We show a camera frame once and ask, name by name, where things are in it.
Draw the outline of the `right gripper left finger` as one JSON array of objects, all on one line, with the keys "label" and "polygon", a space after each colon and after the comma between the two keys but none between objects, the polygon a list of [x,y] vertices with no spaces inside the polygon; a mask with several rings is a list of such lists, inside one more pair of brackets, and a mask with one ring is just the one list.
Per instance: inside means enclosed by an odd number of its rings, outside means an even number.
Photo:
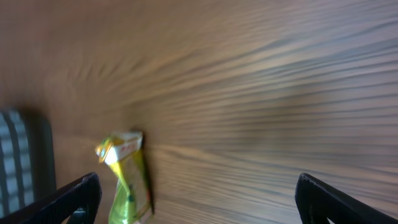
[{"label": "right gripper left finger", "polygon": [[88,173],[63,186],[48,197],[1,218],[10,224],[93,224],[102,197],[100,180]]}]

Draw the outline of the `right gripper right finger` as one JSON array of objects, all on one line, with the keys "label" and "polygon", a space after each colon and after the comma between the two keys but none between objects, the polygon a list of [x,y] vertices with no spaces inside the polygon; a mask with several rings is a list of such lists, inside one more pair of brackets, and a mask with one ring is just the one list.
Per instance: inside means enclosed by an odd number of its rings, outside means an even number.
[{"label": "right gripper right finger", "polygon": [[314,176],[299,175],[295,202],[303,224],[397,224],[397,220]]}]

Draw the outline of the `green juice carton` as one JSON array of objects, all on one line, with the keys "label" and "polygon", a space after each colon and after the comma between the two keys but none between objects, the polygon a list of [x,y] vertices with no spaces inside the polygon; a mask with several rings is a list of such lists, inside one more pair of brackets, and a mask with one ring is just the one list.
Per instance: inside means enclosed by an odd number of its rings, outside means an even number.
[{"label": "green juice carton", "polygon": [[114,133],[95,149],[118,179],[109,224],[145,224],[153,216],[149,176],[142,149],[143,133]]}]

